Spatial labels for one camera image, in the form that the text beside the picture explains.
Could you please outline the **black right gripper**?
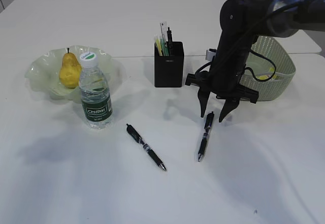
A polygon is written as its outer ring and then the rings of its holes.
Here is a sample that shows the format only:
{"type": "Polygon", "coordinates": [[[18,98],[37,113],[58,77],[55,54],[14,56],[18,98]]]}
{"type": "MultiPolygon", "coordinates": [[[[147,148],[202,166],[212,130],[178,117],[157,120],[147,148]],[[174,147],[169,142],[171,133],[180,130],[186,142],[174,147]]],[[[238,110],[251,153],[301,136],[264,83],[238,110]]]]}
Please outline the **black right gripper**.
{"type": "Polygon", "coordinates": [[[225,100],[218,121],[235,110],[240,99],[256,103],[258,92],[240,84],[246,60],[259,36],[273,36],[267,25],[276,0],[227,0],[220,10],[222,29],[216,55],[207,64],[188,74],[186,84],[199,86],[200,117],[204,117],[210,93],[225,100]]]}

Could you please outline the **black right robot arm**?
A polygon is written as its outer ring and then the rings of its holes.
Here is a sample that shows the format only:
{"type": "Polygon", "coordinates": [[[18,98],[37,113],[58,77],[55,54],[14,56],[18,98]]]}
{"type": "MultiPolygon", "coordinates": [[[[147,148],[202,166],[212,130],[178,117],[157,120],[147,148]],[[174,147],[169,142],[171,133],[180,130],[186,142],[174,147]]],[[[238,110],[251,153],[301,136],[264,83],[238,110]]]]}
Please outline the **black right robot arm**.
{"type": "Polygon", "coordinates": [[[211,93],[224,100],[222,121],[241,99],[257,102],[259,92],[241,85],[240,80],[258,37],[288,38],[300,29],[324,31],[324,0],[227,0],[220,10],[220,27],[215,56],[188,74],[185,84],[199,87],[202,117],[211,93]]]}

